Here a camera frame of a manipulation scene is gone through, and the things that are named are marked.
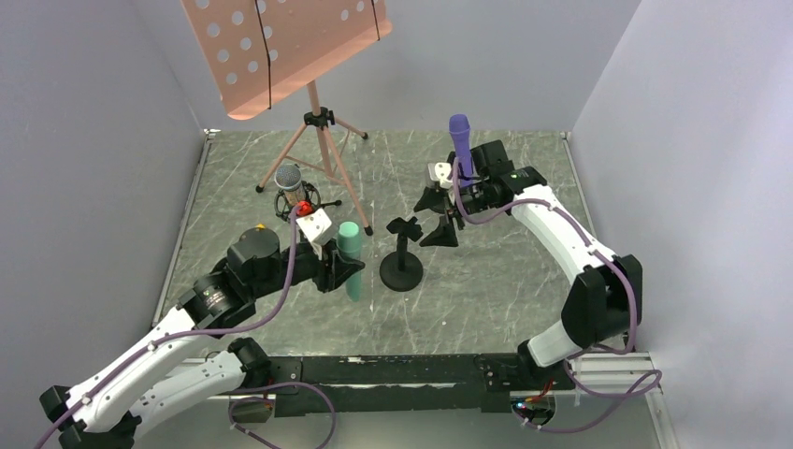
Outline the purple microphone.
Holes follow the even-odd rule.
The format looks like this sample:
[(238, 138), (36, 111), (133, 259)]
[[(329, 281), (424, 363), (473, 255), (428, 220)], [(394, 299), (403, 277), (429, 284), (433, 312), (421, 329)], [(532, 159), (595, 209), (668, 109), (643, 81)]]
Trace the purple microphone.
[(454, 145), (455, 157), (459, 163), (459, 185), (466, 187), (472, 184), (475, 169), (470, 152), (470, 125), (465, 114), (455, 114), (450, 117), (448, 130)]

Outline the glitter silver microphone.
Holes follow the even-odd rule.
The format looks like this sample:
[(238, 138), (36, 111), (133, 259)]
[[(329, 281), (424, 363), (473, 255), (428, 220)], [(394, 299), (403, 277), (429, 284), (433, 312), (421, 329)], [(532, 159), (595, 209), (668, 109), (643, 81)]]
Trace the glitter silver microphone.
[(274, 181), (290, 208), (307, 200), (308, 194), (302, 180), (302, 172), (297, 164), (284, 164), (278, 167)]

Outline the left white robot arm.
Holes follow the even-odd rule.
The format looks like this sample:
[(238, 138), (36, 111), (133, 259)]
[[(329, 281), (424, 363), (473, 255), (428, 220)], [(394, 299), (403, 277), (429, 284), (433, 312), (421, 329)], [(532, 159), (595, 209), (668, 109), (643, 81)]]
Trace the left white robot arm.
[(343, 285), (364, 262), (344, 256), (333, 239), (317, 255), (293, 239), (280, 248), (275, 232), (246, 230), (177, 305), (123, 355), (71, 387), (54, 385), (39, 402), (52, 436), (64, 448), (130, 448), (168, 419), (215, 395), (254, 390), (271, 380), (270, 360), (244, 333), (256, 301), (312, 281), (322, 293)]

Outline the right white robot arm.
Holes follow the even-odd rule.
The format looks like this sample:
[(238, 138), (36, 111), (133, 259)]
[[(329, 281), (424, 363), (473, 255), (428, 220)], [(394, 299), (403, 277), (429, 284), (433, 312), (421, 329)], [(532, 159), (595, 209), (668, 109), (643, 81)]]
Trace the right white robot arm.
[(561, 267), (570, 290), (559, 318), (520, 343), (528, 369), (549, 369), (604, 341), (626, 335), (633, 349), (642, 320), (642, 265), (620, 256), (587, 231), (534, 167), (515, 167), (499, 140), (471, 150), (473, 172), (464, 175), (455, 155), (425, 167), (425, 188), (416, 211), (433, 210), (438, 227), (423, 246), (455, 247), (465, 225), (484, 225), (506, 214), (528, 229)]

